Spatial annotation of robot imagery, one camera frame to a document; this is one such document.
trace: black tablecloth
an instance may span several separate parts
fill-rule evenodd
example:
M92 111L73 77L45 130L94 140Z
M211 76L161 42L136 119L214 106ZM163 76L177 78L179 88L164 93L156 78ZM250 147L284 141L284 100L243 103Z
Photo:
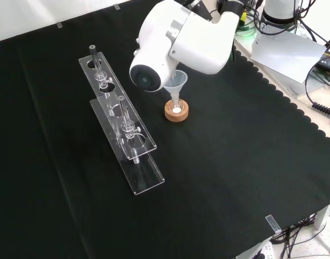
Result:
M0 258L231 258L330 204L330 139L237 52L188 74L188 119L129 79L156 1L121 4L1 42ZM78 63L103 52L158 148L165 183L134 196Z

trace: clear acrylic stand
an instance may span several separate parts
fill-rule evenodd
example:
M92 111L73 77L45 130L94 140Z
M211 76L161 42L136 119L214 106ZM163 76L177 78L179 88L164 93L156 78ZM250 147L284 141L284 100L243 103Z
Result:
M104 55L90 47L79 63L96 99L91 106L135 195L165 181L149 152L157 146Z

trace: plastic funnel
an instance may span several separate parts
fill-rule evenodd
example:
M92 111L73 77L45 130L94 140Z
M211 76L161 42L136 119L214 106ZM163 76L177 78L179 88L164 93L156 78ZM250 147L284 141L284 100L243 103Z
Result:
M187 81L187 74L182 70L175 70L170 80L164 85L164 88L172 95L179 94L181 88Z
M187 81L187 74L182 70L175 70L174 74L164 85L164 88L171 94L172 101L170 110L173 113L180 113L184 109L184 104L179 100L179 92Z

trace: round wooden base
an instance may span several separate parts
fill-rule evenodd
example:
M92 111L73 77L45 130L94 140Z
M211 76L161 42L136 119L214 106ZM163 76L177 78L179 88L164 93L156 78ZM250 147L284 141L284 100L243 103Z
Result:
M181 100L181 101L184 104L184 109L180 113L174 113L170 110L171 100L169 100L165 104L165 116L166 116L167 120L170 120L170 121L173 121L173 122L180 122L180 121L183 121L187 118L187 116L188 116L188 104L184 100Z

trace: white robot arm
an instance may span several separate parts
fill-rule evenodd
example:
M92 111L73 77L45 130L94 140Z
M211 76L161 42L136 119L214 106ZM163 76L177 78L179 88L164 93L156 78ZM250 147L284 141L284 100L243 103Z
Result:
M294 1L267 0L266 9L281 21L291 17ZM132 81L143 90L157 91L169 80L179 62L204 74L218 73L230 57L245 2L226 0L223 9L226 6L234 9L224 10L216 24L173 0L158 3L140 29L137 39L140 48L134 52L130 67Z

